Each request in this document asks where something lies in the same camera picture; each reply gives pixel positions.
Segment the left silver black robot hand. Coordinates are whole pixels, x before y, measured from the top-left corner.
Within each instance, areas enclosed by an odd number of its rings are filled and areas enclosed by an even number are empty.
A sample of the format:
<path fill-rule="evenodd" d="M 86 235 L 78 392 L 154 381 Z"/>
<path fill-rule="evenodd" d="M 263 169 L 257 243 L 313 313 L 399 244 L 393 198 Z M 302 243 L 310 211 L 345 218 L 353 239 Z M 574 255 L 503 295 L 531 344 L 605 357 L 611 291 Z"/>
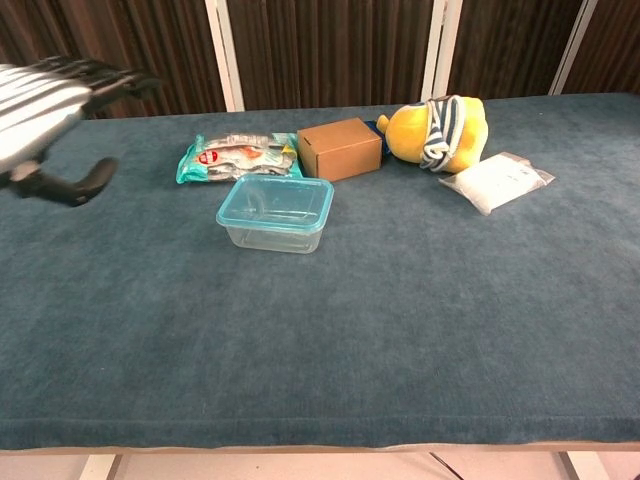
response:
<path fill-rule="evenodd" d="M 100 194 L 118 161 L 98 161 L 84 178 L 67 182 L 42 171 L 48 150 L 96 112 L 125 97 L 140 99 L 160 79 L 94 59 L 54 56 L 27 66 L 1 66 L 1 179 L 23 198 L 71 207 Z"/>

